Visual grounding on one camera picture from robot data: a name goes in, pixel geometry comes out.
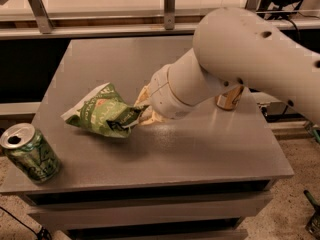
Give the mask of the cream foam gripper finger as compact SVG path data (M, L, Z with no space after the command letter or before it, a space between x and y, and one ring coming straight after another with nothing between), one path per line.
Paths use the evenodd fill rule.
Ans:
M139 116L140 125L151 125L155 123L164 123L167 118L158 114L152 106L148 106Z
M134 105L135 106L142 106L142 105L148 104L149 103L149 97L150 97L149 86L146 85L141 89L141 91L140 91L140 93L139 93Z

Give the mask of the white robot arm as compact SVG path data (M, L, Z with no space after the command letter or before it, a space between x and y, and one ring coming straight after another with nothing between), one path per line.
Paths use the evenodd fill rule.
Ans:
M320 54L241 8L218 8L198 24L192 48L153 74L137 103L143 123L181 119L203 101L245 86L320 124Z

